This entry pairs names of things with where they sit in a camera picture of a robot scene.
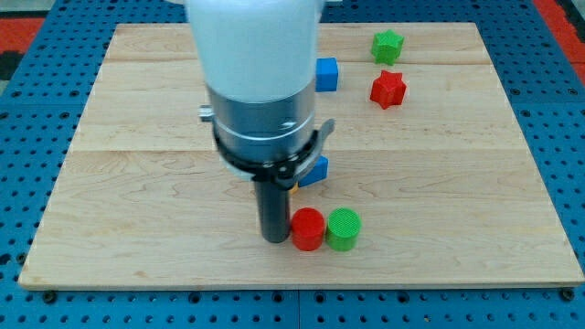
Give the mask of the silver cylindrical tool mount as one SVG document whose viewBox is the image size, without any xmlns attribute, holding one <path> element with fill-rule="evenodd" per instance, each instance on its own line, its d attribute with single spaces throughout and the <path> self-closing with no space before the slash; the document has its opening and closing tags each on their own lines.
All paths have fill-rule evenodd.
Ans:
<svg viewBox="0 0 585 329">
<path fill-rule="evenodd" d="M 213 89 L 200 118 L 211 123 L 220 159 L 237 177 L 291 189 L 315 166 L 335 120 L 314 127 L 314 83 L 275 101 L 236 101 Z"/>
</svg>

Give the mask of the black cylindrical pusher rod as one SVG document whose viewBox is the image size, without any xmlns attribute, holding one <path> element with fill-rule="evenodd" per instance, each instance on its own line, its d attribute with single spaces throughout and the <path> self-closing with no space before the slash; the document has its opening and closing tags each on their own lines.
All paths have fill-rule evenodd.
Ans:
<svg viewBox="0 0 585 329">
<path fill-rule="evenodd" d="M 255 182 L 261 235 L 270 243 L 284 242 L 290 234 L 289 191 L 274 183 Z"/>
</svg>

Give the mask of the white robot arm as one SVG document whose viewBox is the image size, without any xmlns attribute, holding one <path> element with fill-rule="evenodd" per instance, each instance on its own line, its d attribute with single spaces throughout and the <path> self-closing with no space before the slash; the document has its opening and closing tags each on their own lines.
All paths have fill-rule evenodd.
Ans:
<svg viewBox="0 0 585 329">
<path fill-rule="evenodd" d="M 253 182 L 261 235 L 290 233 L 289 192 L 314 167 L 334 120 L 314 126 L 318 0 L 185 3 L 221 159 Z"/>
</svg>

